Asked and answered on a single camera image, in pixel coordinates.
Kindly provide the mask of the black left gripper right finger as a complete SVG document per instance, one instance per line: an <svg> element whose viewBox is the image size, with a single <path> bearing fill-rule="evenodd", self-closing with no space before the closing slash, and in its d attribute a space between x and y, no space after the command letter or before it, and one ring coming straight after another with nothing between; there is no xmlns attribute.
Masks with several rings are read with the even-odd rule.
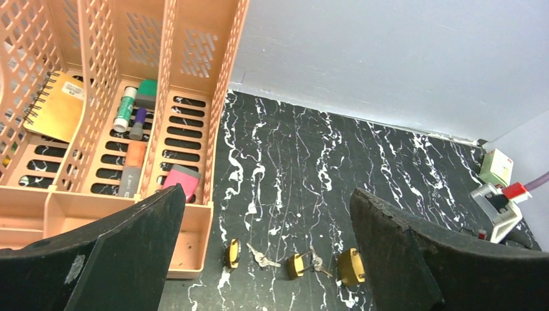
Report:
<svg viewBox="0 0 549 311"><path fill-rule="evenodd" d="M350 218L377 310L547 310L548 254L493 244L363 189Z"/></svg>

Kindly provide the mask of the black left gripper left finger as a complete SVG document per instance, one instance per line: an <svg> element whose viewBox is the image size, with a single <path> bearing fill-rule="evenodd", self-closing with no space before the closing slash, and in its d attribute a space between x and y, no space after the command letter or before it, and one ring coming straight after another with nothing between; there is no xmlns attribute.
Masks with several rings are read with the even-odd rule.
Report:
<svg viewBox="0 0 549 311"><path fill-rule="evenodd" d="M171 186L77 229L1 250L2 310L156 310L185 210Z"/></svg>

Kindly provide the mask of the small brass padlock with key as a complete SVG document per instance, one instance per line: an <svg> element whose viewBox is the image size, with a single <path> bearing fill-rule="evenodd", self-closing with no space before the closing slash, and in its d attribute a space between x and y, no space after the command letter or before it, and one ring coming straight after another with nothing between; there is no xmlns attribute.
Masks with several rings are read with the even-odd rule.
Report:
<svg viewBox="0 0 549 311"><path fill-rule="evenodd" d="M241 242L238 238L233 238L225 251L225 267L232 271L235 270L240 261Z"/></svg>

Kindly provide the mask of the padlock with silver shackle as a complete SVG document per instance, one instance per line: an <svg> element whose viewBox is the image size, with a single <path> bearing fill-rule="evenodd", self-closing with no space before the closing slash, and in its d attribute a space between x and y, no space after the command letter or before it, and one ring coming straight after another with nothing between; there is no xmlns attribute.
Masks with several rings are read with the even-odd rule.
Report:
<svg viewBox="0 0 549 311"><path fill-rule="evenodd" d="M308 269L304 258L310 253L311 251L295 253L286 259L286 271L290 281L295 281L304 275L304 272Z"/></svg>

